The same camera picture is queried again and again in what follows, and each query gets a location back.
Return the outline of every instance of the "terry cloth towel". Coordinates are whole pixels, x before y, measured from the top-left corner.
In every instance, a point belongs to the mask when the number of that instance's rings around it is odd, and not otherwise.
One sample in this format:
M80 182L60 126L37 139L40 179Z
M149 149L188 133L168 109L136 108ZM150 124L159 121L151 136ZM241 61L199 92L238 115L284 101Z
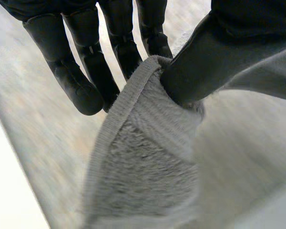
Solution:
M169 59L152 56L133 73L109 111L88 166L85 229L167 229L197 216L192 143L202 102L176 105L160 83Z

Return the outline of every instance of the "white surface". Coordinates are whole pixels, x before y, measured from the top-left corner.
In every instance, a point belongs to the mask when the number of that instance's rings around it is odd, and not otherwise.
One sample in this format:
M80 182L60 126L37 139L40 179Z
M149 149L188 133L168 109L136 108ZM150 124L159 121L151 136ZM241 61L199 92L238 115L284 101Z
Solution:
M250 212L234 228L286 229L286 188L272 197L264 208Z
M49 228L0 124L0 229Z

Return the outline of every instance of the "towel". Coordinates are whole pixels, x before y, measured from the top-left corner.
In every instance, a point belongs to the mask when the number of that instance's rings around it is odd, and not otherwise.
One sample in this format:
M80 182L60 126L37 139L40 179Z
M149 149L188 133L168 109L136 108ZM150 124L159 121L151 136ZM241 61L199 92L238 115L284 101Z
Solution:
M192 144L204 105L170 99L160 83L169 62L145 60L109 111L88 166L81 228L167 229L198 216Z

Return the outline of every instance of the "robotic hand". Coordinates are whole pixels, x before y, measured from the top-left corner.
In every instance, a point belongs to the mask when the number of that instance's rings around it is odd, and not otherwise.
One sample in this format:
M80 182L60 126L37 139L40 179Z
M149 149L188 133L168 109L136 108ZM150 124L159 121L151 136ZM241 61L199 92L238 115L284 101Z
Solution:
M35 41L58 83L85 115L108 111L119 94L99 41L97 0L0 0ZM142 61L133 41L132 0L98 0L113 52L126 80ZM141 37L148 55L172 58L163 34L167 0L137 0ZM75 62L63 20L90 79Z

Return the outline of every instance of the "gray floor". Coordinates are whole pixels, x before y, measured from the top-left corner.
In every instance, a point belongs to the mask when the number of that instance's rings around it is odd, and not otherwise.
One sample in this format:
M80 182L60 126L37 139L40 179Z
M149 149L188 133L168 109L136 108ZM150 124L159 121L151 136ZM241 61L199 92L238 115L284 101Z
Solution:
M169 43L209 9L210 1L169 0L164 25ZM122 88L125 82L101 11L100 23L106 60ZM134 37L146 58L136 10ZM286 101L226 91L210 96L206 109L207 118L194 140L203 183L204 214L198 224L219 229L286 183ZM86 117L77 112L21 23L1 6L0 117L51 228L74 228L86 162L105 113Z

